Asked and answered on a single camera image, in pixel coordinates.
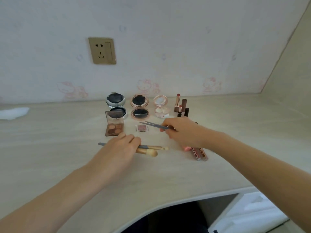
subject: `person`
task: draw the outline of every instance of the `person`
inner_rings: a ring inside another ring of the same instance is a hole
[[[218,154],[306,232],[311,232],[311,175],[188,117],[167,118],[169,138]],[[0,220],[0,232],[56,232],[126,169],[141,139],[121,133],[83,167]]]

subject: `hello kitty wallpaper print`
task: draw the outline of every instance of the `hello kitty wallpaper print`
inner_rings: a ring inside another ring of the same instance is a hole
[[[260,93],[308,2],[4,0],[0,103]],[[93,64],[88,37],[117,64]]]

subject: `gold wall outlet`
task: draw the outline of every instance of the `gold wall outlet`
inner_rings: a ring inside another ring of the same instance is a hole
[[[113,39],[89,37],[94,64],[115,65],[116,54]]]

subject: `rose gold compact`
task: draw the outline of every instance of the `rose gold compact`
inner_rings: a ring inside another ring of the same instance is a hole
[[[149,111],[145,108],[149,103],[146,96],[136,94],[131,99],[131,106],[135,109],[131,112],[131,117],[136,120],[146,120],[149,117]]]
[[[106,111],[107,129],[106,136],[118,136],[123,132],[124,121],[121,111]]]
[[[168,99],[165,95],[158,95],[153,99],[153,104],[156,106],[155,115],[158,118],[167,118],[169,116],[169,108],[166,107]]]

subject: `makeup brush handle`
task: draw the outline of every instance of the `makeup brush handle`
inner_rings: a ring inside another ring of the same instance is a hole
[[[158,152],[156,150],[152,150],[152,149],[137,148],[136,153],[138,153],[138,154],[146,154],[146,155],[149,155],[151,157],[158,156]]]

